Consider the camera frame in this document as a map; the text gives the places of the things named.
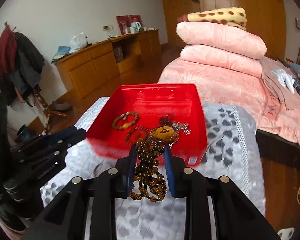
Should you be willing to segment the light blue kettle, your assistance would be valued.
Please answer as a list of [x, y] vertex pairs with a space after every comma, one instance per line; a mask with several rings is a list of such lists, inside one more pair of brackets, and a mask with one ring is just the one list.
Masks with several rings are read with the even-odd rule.
[[141, 31], [142, 25], [141, 25], [140, 21], [138, 20], [138, 18], [134, 17], [132, 19], [131, 26], [135, 29], [136, 32]]

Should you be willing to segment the wall switch box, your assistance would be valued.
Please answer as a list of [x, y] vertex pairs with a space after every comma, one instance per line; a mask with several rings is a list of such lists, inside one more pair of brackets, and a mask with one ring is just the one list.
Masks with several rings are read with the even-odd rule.
[[300, 18], [295, 18], [295, 25], [298, 30], [300, 30]]

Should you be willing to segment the silver wrist watch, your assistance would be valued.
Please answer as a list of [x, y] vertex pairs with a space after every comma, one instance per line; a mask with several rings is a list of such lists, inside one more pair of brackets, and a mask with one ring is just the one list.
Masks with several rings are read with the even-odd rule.
[[171, 127], [178, 131], [182, 131], [184, 134], [190, 134], [191, 130], [189, 129], [189, 124], [181, 122], [172, 122]]

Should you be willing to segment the yellow brown-spotted blanket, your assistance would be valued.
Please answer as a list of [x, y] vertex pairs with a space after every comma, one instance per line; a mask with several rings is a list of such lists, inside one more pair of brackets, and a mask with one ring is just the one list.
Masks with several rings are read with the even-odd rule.
[[243, 8], [232, 7], [204, 12], [185, 14], [177, 19], [180, 22], [211, 22], [229, 25], [242, 30], [247, 29], [247, 17]]

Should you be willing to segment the white plastic bag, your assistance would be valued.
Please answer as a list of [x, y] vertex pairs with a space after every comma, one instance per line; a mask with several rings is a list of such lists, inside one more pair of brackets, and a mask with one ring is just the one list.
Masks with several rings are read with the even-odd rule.
[[75, 35], [70, 41], [70, 52], [76, 52], [80, 49], [85, 48], [88, 45], [87, 37], [85, 33]]

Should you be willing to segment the red tin box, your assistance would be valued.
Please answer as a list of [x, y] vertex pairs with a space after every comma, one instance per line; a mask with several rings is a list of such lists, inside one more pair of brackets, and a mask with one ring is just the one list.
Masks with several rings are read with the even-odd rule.
[[118, 87], [87, 130], [87, 140], [96, 154], [119, 159], [129, 154], [131, 144], [144, 127], [160, 127], [160, 118], [189, 124], [190, 134], [179, 134], [172, 146], [174, 156], [186, 165], [201, 163], [207, 149], [203, 108], [194, 84], [143, 84]]

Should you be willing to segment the upper pink folded quilt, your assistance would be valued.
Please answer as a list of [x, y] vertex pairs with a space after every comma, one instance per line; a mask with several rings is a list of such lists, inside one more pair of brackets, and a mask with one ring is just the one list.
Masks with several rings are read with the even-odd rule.
[[228, 25], [181, 22], [177, 24], [176, 33], [186, 44], [211, 46], [256, 60], [267, 53], [267, 47], [262, 38]]

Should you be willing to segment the hanging dark clothes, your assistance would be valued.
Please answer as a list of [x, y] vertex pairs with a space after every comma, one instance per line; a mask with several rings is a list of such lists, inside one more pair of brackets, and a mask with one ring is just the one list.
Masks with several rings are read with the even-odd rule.
[[45, 59], [28, 37], [11, 29], [7, 22], [0, 35], [0, 91], [7, 105], [15, 100], [28, 102], [40, 92]]

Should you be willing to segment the white cloth on bed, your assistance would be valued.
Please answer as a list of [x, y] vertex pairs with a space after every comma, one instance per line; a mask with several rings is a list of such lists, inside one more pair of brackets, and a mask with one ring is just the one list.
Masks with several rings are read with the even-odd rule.
[[271, 71], [281, 86], [286, 87], [292, 94], [294, 94], [294, 82], [295, 80], [290, 74], [287, 74], [285, 70], [282, 69], [274, 69]]

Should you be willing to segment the lower pink folded quilt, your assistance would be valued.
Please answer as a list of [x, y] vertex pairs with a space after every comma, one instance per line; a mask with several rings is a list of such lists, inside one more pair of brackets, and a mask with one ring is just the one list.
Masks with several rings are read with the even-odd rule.
[[187, 45], [182, 49], [180, 58], [193, 63], [230, 69], [258, 78], [261, 78], [262, 75], [262, 66], [258, 60], [211, 46]]

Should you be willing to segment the pink folded quilt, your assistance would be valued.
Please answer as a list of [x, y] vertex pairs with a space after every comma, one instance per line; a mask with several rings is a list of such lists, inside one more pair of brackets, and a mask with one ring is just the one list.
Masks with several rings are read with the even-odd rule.
[[262, 38], [228, 25], [181, 22], [177, 24], [176, 33], [186, 44], [211, 46], [256, 60], [267, 53], [267, 47]]
[[230, 69], [258, 78], [261, 78], [262, 75], [262, 66], [258, 60], [211, 46], [187, 45], [182, 49], [180, 58], [193, 63]]

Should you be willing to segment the wooden coat rack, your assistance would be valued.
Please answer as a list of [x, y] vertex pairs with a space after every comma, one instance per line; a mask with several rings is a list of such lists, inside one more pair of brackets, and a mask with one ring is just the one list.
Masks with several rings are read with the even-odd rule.
[[47, 134], [51, 128], [51, 120], [54, 116], [65, 118], [67, 115], [65, 113], [52, 110], [38, 90], [34, 89], [32, 95], [35, 100], [34, 108], [38, 111], [38, 117], [42, 121], [44, 132]]

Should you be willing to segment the wooden sideboard cabinet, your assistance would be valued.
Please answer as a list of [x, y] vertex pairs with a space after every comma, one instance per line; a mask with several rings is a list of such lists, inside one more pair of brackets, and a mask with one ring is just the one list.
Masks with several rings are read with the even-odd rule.
[[68, 92], [83, 99], [121, 74], [160, 61], [159, 31], [121, 35], [67, 55], [55, 62]]

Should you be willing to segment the red picture frame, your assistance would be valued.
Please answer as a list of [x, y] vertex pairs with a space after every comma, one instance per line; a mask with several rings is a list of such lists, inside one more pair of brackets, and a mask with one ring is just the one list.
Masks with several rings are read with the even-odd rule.
[[119, 25], [119, 30], [121, 34], [128, 34], [130, 33], [130, 28], [131, 28], [131, 22], [132, 19], [136, 17], [140, 21], [142, 25], [142, 20], [140, 15], [123, 15], [123, 16], [116, 16], [117, 23]]

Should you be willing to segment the pink bedspread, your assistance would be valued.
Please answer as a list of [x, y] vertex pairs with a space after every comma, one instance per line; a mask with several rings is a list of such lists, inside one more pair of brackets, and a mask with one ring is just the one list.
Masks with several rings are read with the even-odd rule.
[[202, 101], [243, 107], [258, 129], [277, 134], [300, 146], [300, 96], [292, 94], [293, 109], [270, 95], [263, 80], [230, 69], [183, 61], [169, 63], [159, 83], [191, 83], [196, 85]]

